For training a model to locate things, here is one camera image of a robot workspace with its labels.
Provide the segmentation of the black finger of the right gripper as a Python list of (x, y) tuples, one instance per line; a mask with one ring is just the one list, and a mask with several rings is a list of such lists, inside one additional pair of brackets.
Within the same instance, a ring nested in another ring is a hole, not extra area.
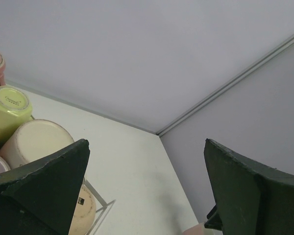
[(222, 230), (222, 221), (218, 213), (217, 205), (214, 205), (211, 211), (207, 214), (207, 221), (204, 223), (204, 227), (206, 229), (213, 229), (217, 231)]

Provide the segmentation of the clear acrylic dish rack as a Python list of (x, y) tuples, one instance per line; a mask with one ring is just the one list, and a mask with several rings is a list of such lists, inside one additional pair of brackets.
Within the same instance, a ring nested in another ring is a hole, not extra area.
[(111, 208), (113, 207), (115, 203), (115, 200), (109, 203), (106, 202), (103, 199), (103, 197), (96, 191), (96, 189), (91, 185), (91, 183), (88, 181), (87, 175), (84, 175), (82, 185), (85, 185), (91, 191), (96, 201), (95, 220), (93, 222), (93, 225), (90, 231), (87, 233), (87, 235), (94, 235), (98, 231), (100, 225), (103, 223), (108, 213), (110, 212)]

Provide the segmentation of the green-inside patterned mug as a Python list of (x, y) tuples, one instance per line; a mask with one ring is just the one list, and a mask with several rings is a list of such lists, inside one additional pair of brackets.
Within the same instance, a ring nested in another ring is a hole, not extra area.
[(74, 143), (61, 125), (44, 119), (22, 124), (0, 149), (0, 156), (11, 169), (53, 154)]

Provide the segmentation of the beige stoneware mug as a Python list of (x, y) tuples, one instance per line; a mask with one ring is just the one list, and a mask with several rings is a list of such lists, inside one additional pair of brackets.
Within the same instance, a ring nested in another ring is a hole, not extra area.
[(68, 235), (86, 235), (95, 220), (96, 201), (91, 191), (82, 185)]

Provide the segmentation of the pale yellow mug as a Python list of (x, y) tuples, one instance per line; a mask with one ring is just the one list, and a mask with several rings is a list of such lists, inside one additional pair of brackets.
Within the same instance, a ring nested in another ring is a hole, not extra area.
[(27, 95), (10, 86), (0, 86), (0, 146), (23, 123), (32, 120), (32, 104)]

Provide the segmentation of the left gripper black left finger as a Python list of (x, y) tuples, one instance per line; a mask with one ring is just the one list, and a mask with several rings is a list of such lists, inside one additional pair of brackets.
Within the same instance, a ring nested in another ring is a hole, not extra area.
[(0, 235), (67, 235), (89, 156), (80, 139), (0, 173)]

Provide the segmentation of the light pink mug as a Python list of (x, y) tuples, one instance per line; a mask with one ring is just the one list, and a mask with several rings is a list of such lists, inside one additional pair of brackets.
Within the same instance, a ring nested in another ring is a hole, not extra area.
[(214, 230), (207, 229), (203, 223), (200, 223), (185, 230), (182, 235), (215, 235), (215, 233)]

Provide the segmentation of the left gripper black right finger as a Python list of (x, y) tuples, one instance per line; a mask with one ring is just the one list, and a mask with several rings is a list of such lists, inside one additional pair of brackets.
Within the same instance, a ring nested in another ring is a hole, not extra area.
[(204, 159), (224, 235), (294, 235), (294, 175), (212, 139)]

